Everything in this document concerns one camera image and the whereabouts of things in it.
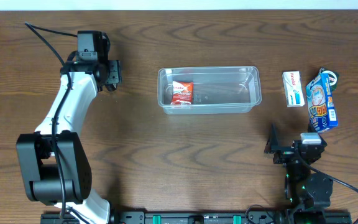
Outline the blue Kool Fever box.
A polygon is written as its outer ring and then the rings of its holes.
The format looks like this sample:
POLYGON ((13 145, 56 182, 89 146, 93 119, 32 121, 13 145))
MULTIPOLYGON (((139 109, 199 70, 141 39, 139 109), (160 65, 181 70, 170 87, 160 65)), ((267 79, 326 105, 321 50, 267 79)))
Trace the blue Kool Fever box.
POLYGON ((306 86, 309 121, 317 133, 339 125, 328 73, 320 73, 306 86))

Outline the white Panadol box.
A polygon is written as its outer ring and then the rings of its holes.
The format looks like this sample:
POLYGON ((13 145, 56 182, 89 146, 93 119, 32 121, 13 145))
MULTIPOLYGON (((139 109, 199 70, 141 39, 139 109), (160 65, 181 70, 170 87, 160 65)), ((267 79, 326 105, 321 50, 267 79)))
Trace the white Panadol box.
POLYGON ((299 71, 283 72, 283 86, 288 107, 301 107, 305 105, 305 99, 301 87, 299 71))

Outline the red Panadol box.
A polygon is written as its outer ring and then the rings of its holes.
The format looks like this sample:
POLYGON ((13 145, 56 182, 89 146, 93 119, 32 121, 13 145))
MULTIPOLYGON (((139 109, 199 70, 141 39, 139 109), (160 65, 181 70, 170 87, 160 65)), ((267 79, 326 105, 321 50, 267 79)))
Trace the red Panadol box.
POLYGON ((193 82, 172 83, 173 94, 171 105, 191 105, 193 102, 193 82))

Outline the clear plastic container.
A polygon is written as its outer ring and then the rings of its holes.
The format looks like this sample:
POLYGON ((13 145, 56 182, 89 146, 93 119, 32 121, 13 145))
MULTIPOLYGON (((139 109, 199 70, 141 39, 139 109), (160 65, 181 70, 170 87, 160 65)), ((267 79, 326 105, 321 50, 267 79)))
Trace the clear plastic container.
POLYGON ((247 113, 262 101, 255 66, 162 68, 157 83, 158 104, 169 115, 247 113), (191 104, 171 104, 174 82, 193 84, 191 104))

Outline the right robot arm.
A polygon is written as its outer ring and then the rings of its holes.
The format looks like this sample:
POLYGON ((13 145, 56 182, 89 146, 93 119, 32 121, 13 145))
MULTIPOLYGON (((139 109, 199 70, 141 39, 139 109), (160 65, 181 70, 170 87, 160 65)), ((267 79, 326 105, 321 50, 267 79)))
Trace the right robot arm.
POLYGON ((308 128, 291 146, 281 146, 275 126, 271 126, 264 153, 273 155, 273 163, 286 169, 284 194, 290 208, 276 211, 273 223, 326 223, 324 209, 331 204, 333 181, 311 170, 321 158, 326 141, 308 128))

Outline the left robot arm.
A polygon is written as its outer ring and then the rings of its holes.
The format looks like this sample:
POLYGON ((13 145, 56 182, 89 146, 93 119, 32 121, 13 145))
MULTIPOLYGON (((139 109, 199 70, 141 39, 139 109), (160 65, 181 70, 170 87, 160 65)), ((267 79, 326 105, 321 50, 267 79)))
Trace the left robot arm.
POLYGON ((55 221, 110 223, 111 204, 92 188, 80 134, 92 101, 121 82, 118 60, 108 58, 107 34, 81 30, 78 48, 62 62, 60 88, 45 119, 16 142, 27 198, 60 209, 55 221))

